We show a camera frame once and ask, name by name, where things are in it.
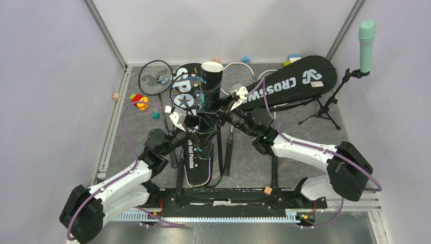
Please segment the black shuttlecock tube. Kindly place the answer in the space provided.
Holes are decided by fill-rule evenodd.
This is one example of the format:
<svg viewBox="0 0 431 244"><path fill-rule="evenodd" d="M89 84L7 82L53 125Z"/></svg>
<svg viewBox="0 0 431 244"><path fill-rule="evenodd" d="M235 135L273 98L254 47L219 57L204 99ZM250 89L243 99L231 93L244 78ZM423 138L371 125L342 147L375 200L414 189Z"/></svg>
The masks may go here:
<svg viewBox="0 0 431 244"><path fill-rule="evenodd" d="M198 131L203 133L203 140L197 147L198 157L208 159L213 153L213 137L218 133L213 112L219 109L223 65L209 61L201 65L201 92L199 105Z"/></svg>

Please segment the black crossway racket bag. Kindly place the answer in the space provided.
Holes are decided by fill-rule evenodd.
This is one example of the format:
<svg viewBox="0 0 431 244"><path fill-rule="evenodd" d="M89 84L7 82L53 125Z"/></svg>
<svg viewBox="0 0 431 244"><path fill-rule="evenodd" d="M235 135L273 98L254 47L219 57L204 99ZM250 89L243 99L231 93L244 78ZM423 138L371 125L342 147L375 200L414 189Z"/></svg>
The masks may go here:
<svg viewBox="0 0 431 244"><path fill-rule="evenodd" d="M326 58L312 55L276 70L264 79L264 87L256 88L259 83L256 78L253 84L246 86L250 94L238 109L251 111L264 107L264 91L270 108L317 98L334 88L337 71ZM227 107L231 101L233 101L231 95L220 98L219 108Z"/></svg>

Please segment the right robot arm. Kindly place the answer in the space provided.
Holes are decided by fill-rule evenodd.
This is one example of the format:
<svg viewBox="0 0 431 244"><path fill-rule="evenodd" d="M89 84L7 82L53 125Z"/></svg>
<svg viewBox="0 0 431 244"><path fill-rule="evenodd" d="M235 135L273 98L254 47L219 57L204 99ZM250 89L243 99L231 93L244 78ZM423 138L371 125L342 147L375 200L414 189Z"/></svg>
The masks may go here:
<svg viewBox="0 0 431 244"><path fill-rule="evenodd" d="M259 153L293 159L324 172L318 177L307 177L297 185L298 190L293 194L297 206L307 207L314 200L329 196L357 202L367 190L373 168L352 143L328 145L292 137L275 128L264 108L243 112L222 107L219 114L220 122L230 123L253 138L252 145Z"/></svg>

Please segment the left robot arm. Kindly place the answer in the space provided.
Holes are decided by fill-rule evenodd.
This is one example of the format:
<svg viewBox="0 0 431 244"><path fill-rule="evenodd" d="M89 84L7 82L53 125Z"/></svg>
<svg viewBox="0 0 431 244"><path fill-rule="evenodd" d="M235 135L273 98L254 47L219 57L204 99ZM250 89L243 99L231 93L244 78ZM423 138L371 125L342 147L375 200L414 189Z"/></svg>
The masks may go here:
<svg viewBox="0 0 431 244"><path fill-rule="evenodd" d="M167 134L161 129L152 130L144 151L130 166L96 185L78 185L71 191L59 216L68 240L88 243L119 214L144 204L147 207L158 204L159 192L146 188L145 183L165 169L168 164L165 156L191 139L191 132L198 124L195 115L173 112L170 119L174 131Z"/></svg>

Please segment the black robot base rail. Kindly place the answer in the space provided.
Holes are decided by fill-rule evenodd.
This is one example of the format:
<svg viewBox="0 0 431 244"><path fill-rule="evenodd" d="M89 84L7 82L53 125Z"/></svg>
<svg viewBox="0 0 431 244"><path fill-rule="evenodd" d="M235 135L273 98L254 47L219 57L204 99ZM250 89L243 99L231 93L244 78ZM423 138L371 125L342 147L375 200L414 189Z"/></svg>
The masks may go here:
<svg viewBox="0 0 431 244"><path fill-rule="evenodd" d="M325 197L308 200L290 188L165 188L154 191L144 204L160 208L165 217L186 218L269 218L284 217L285 211L321 210L328 207Z"/></svg>

